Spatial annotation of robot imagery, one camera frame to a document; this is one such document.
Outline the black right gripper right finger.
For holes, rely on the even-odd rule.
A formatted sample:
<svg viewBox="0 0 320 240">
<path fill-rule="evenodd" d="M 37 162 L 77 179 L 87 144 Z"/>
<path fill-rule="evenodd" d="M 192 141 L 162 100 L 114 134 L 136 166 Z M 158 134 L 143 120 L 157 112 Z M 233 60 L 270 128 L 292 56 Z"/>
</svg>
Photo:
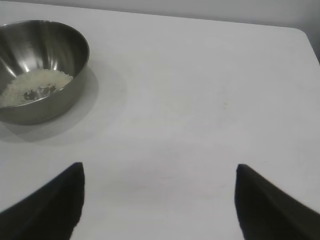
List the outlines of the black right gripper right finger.
<svg viewBox="0 0 320 240">
<path fill-rule="evenodd" d="M 320 215 L 246 164 L 236 169 L 234 204 L 246 240 L 318 240 Z"/>
</svg>

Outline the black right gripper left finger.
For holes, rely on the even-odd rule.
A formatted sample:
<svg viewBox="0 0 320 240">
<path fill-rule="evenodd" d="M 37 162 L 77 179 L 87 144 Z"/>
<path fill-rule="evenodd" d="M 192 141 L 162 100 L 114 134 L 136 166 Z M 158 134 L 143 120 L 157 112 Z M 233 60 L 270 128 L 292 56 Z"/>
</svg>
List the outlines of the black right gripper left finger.
<svg viewBox="0 0 320 240">
<path fill-rule="evenodd" d="M 85 172 L 75 162 L 0 213 L 2 240 L 69 240 L 85 202 Z"/>
</svg>

